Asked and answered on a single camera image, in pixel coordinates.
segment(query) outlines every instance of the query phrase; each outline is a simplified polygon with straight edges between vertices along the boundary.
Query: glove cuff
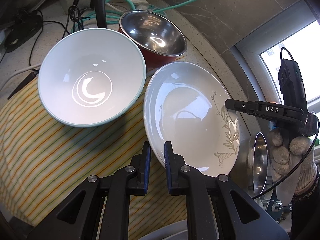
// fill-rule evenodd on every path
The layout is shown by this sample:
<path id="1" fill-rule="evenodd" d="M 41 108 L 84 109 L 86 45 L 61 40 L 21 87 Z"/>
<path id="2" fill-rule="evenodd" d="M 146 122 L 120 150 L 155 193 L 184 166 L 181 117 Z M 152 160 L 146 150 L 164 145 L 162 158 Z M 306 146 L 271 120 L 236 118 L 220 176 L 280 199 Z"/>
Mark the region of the glove cuff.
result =
<path id="1" fill-rule="evenodd" d="M 305 193 L 314 183 L 316 179 L 316 171 L 317 171 L 317 166 L 313 162 L 311 165 L 311 168 L 303 171 L 299 175 L 295 195 L 301 195 Z"/>

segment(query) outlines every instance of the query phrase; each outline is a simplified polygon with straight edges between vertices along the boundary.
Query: plate rim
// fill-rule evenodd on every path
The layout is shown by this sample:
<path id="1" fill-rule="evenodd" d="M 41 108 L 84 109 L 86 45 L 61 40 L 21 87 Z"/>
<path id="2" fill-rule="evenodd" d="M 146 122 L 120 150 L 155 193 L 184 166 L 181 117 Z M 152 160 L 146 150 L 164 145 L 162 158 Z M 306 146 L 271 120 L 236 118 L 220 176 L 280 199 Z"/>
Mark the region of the plate rim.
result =
<path id="1" fill-rule="evenodd" d="M 139 52 L 140 54 L 140 57 L 142 59 L 142 63 L 143 63 L 143 77 L 142 77 L 142 81 L 141 81 L 141 85 L 140 85 L 140 88 L 137 92 L 137 94 L 135 95 L 135 97 L 133 98 L 133 100 L 122 110 L 120 111 L 118 114 L 115 114 L 114 116 L 108 118 L 108 119 L 105 119 L 103 121 L 100 121 L 100 122 L 96 122 L 96 123 L 91 123 L 91 124 L 77 124 L 77 123 L 71 123 L 71 122 L 67 122 L 67 121 L 64 121 L 62 119 L 60 119 L 59 117 L 57 117 L 55 114 L 53 114 L 49 109 L 48 107 L 46 106 L 46 104 L 44 103 L 43 101 L 43 96 L 41 95 L 41 90 L 40 90 L 40 77 L 41 77 L 41 70 L 42 70 L 42 67 L 40 67 L 40 70 L 39 70 L 39 74 L 38 74 L 38 80 L 37 80 L 37 89 L 38 89 L 38 95 L 39 95 L 39 98 L 40 98 L 40 102 L 42 104 L 42 106 L 44 107 L 44 109 L 47 111 L 47 113 L 49 115 L 51 115 L 54 119 L 56 119 L 57 121 L 63 123 L 63 124 L 66 124 L 66 125 L 69 125 L 69 126 L 73 126 L 73 127 L 94 127 L 94 126 L 99 126 L 99 125 L 102 125 L 102 124 L 106 124 L 108 122 L 111 122 L 115 119 L 117 119 L 118 117 L 120 117 L 121 115 L 123 115 L 134 103 L 135 101 L 137 101 L 137 99 L 139 98 L 142 90 L 143 90 L 143 87 L 144 87 L 144 84 L 146 82 L 146 74 L 147 74 L 147 69 L 146 69 L 146 62 L 144 60 L 144 57 L 142 55 L 142 52 L 141 50 L 139 49 L 139 47 L 131 40 L 129 39 L 127 36 L 125 36 L 124 34 L 120 33 L 120 32 L 117 32 L 117 31 L 114 31 L 114 30 L 111 30 L 111 29 L 104 29 L 104 28 L 89 28 L 89 29 L 84 29 L 84 30 L 80 30 L 80 31 L 77 31 L 77 32 L 74 32 L 74 33 L 71 33 L 70 35 L 66 36 L 65 38 L 63 38 L 62 40 L 60 40 L 57 44 L 55 44 L 50 50 L 49 52 L 47 53 L 47 55 L 45 56 L 44 60 L 42 61 L 41 63 L 41 66 L 45 63 L 47 57 L 50 55 L 50 53 L 52 53 L 52 50 L 59 44 L 61 43 L 62 41 L 64 41 L 65 39 L 67 39 L 68 37 L 72 36 L 72 35 L 75 35 L 75 34 L 79 34 L 81 32 L 85 32 L 85 31 L 88 31 L 88 30 L 104 30 L 104 31 L 109 31 L 109 32 L 114 32 L 114 33 L 117 33 L 119 34 L 120 36 L 123 36 L 125 37 L 127 40 L 129 40 L 136 48 L 136 50 Z"/>
<path id="2" fill-rule="evenodd" d="M 170 62 L 170 63 L 162 66 L 161 68 L 159 68 L 159 69 L 153 74 L 153 76 L 151 77 L 151 79 L 150 79 L 150 81 L 149 81 L 149 83 L 148 83 L 148 86 L 147 86 L 147 89 L 146 89 L 146 93 L 145 93 L 145 97 L 144 97 L 144 100 L 143 100 L 143 123 L 144 123 L 144 128 L 145 128 L 146 135 L 147 135 L 149 144 L 150 144 L 150 146 L 151 146 L 151 149 L 152 149 L 154 155 L 156 156 L 156 158 L 158 159 L 158 161 L 161 163 L 161 165 L 162 165 L 163 167 L 165 167 L 165 163 L 164 163 L 164 161 L 162 160 L 162 158 L 161 158 L 161 156 L 159 155 L 159 153 L 156 152 L 155 146 L 154 146 L 154 144 L 153 144 L 153 142 L 152 142 L 152 140 L 151 140 L 152 137 L 151 137 L 150 131 L 149 131 L 149 129 L 147 129 L 148 126 L 147 126 L 147 121 L 146 121 L 146 120 L 147 120 L 147 111 L 146 111 L 147 104 L 146 104 L 146 102 L 147 102 L 147 97 L 148 97 L 149 90 L 150 90 L 150 87 L 151 87 L 150 84 L 152 83 L 152 81 L 153 81 L 153 79 L 155 78 L 155 76 L 156 76 L 163 68 L 165 68 L 165 67 L 167 67 L 167 66 L 169 66 L 169 65 L 171 65 L 171 64 L 181 64 L 181 63 L 182 63 L 182 64 L 190 64 L 190 65 L 196 66 L 197 68 L 200 68 L 201 70 L 204 70 L 205 72 L 207 72 L 208 74 L 210 74 L 210 75 L 223 87 L 223 89 L 224 89 L 224 90 L 226 91 L 226 93 L 228 94 L 229 98 L 231 98 L 231 96 L 229 95 L 228 91 L 227 91 L 227 90 L 224 88 L 224 86 L 219 82 L 219 80 L 217 80 L 217 79 L 215 78 L 215 76 L 213 76 L 213 75 L 212 75 L 209 71 L 207 71 L 206 69 L 204 69 L 204 68 L 202 68 L 202 67 L 200 67 L 200 66 L 198 66 L 198 65 L 196 65 L 196 64 L 194 64 L 194 63 L 191 63 L 191 62 L 186 62 L 186 61 Z M 240 133 L 239 125 L 237 125 L 237 128 L 236 128 L 236 129 L 237 129 L 238 132 Z M 237 157 L 238 157 L 238 153 L 239 153 L 239 147 L 238 147 L 238 150 L 237 150 L 236 159 L 237 159 Z"/>

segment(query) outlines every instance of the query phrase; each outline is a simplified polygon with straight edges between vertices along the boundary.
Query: white glove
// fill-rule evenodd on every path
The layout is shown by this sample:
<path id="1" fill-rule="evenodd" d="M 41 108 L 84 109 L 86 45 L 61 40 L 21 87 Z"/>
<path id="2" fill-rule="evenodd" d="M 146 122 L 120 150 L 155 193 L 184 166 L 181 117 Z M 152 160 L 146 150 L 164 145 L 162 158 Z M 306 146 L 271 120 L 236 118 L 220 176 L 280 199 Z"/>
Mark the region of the white glove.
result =
<path id="1" fill-rule="evenodd" d="M 305 136 L 296 137 L 287 149 L 283 145 L 283 137 L 279 128 L 275 128 L 269 133 L 269 139 L 273 145 L 270 150 L 271 176 L 272 180 L 277 182 L 301 160 L 312 144 L 312 140 Z M 277 198 L 283 205 L 288 205 L 291 202 L 293 194 L 301 195 L 313 185 L 317 171 L 313 160 L 314 148 L 311 149 L 296 171 L 277 186 Z"/>

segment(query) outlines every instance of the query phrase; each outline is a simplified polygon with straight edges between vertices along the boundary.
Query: floral pattern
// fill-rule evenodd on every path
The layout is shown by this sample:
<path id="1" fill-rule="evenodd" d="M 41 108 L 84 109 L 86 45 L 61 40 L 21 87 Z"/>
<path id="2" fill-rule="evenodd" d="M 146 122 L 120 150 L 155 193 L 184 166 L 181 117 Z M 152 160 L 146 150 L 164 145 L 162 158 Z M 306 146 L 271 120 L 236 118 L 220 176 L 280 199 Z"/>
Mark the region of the floral pattern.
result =
<path id="1" fill-rule="evenodd" d="M 211 99 L 214 101 L 214 104 L 217 108 L 217 112 L 216 115 L 220 115 L 221 118 L 223 119 L 223 121 L 225 122 L 225 125 L 223 125 L 223 128 L 225 128 L 227 131 L 225 131 L 227 140 L 223 143 L 223 145 L 228 148 L 228 151 L 223 152 L 223 153 L 219 153 L 216 152 L 214 153 L 215 156 L 217 156 L 219 158 L 219 166 L 222 168 L 223 167 L 223 161 L 225 159 L 230 158 L 233 154 L 237 155 L 238 152 L 238 148 L 239 146 L 235 146 L 238 145 L 239 143 L 239 134 L 238 134 L 238 123 L 234 120 L 231 119 L 230 114 L 228 113 L 228 110 L 226 109 L 225 106 L 223 106 L 220 110 L 217 107 L 217 104 L 214 100 L 214 97 L 216 96 L 217 92 L 216 91 L 212 91 L 212 96 Z M 235 131 L 233 132 L 231 130 L 230 127 L 236 126 Z"/>

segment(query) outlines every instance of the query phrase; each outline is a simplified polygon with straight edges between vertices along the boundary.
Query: black sleeve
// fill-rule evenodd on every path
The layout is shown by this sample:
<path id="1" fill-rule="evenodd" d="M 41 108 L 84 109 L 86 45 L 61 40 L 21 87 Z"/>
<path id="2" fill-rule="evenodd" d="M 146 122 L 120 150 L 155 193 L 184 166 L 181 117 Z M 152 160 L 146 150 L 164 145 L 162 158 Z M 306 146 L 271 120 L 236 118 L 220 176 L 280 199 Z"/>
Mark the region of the black sleeve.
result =
<path id="1" fill-rule="evenodd" d="M 313 186 L 304 194 L 294 196 L 292 199 L 292 226 L 291 240 L 309 240 L 320 232 L 320 194 L 319 171 Z"/>

